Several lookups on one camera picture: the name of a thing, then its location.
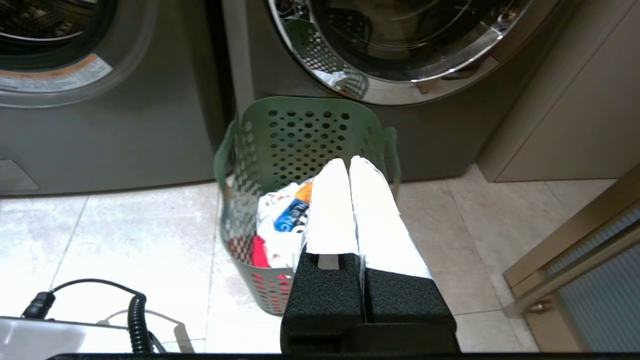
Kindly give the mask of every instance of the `tile floor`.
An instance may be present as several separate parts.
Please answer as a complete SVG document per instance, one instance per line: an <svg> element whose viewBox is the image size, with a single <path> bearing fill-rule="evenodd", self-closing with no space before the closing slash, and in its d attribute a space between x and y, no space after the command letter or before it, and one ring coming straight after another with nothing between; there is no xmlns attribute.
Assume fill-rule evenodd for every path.
<svg viewBox="0 0 640 360"><path fill-rule="evenodd" d="M464 351L537 351L499 310L502 273L613 180L404 184L399 208L458 321ZM150 329L171 351L279 352L280 318L263 313L216 241L216 184L69 197L0 199L0 315L80 277L147 295ZM61 290L50 317L125 325L129 295L99 284ZM91 307L83 306L90 302Z"/></svg>

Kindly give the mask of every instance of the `warning label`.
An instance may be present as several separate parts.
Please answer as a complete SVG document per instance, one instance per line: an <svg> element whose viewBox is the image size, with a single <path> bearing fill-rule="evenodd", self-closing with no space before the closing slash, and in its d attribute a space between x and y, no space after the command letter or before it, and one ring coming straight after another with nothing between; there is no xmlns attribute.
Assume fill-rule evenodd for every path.
<svg viewBox="0 0 640 360"><path fill-rule="evenodd" d="M0 89L16 92L60 92L94 83L113 68L96 54L64 69L47 72L0 70Z"/></svg>

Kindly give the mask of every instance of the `washing machine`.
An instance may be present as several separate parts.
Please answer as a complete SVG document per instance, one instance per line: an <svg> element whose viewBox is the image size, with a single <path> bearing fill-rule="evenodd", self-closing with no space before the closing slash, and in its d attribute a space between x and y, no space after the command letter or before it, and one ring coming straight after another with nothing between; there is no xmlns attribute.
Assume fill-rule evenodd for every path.
<svg viewBox="0 0 640 360"><path fill-rule="evenodd" d="M0 0L0 195L212 179L233 109L211 6Z"/></svg>
<svg viewBox="0 0 640 360"><path fill-rule="evenodd" d="M575 3L224 0L238 110L274 95L358 101L397 129L404 180L460 176Z"/></svg>

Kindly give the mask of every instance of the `basket handle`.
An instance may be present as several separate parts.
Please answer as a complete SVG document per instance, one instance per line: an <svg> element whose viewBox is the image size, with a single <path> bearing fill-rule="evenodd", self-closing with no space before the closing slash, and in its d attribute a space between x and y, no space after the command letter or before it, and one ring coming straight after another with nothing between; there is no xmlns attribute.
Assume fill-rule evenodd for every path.
<svg viewBox="0 0 640 360"><path fill-rule="evenodd" d="M231 202L231 188L227 186L227 161L236 142L237 127L237 120L233 120L229 124L225 138L222 140L218 151L216 151L216 155L213 157L213 174L222 192L224 202L223 211L228 209Z"/></svg>
<svg viewBox="0 0 640 360"><path fill-rule="evenodd" d="M400 191L400 157L398 156L397 151L397 132L393 127L388 127L385 130L385 139L387 141L387 146L389 151L391 152L391 160L393 161L394 167L394 183L391 187L391 193L394 196L394 200L396 203L398 202L398 193Z"/></svg>

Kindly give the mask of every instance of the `gray appliance panel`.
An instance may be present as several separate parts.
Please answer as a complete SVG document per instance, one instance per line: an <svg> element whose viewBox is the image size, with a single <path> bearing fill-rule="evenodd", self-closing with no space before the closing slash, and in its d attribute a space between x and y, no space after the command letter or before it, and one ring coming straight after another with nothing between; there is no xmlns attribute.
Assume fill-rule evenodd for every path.
<svg viewBox="0 0 640 360"><path fill-rule="evenodd" d="M157 21L139 66L109 92L57 108L0 108L0 160L16 162L40 188L0 187L0 195L213 178L227 119L204 2L162 0Z"/></svg>
<svg viewBox="0 0 640 360"><path fill-rule="evenodd" d="M566 22L572 1L562 1L539 31L514 57L485 78L443 99L413 106L367 104L383 126L398 131L398 152L403 180L453 177L464 174L504 118ZM244 70L234 69L239 111L255 99L274 95L339 97L318 83L292 57L280 39L263 1L228 0L225 16L232 64L246 62L251 74L240 82ZM231 34L231 29L238 34ZM246 42L241 38L246 32Z"/></svg>

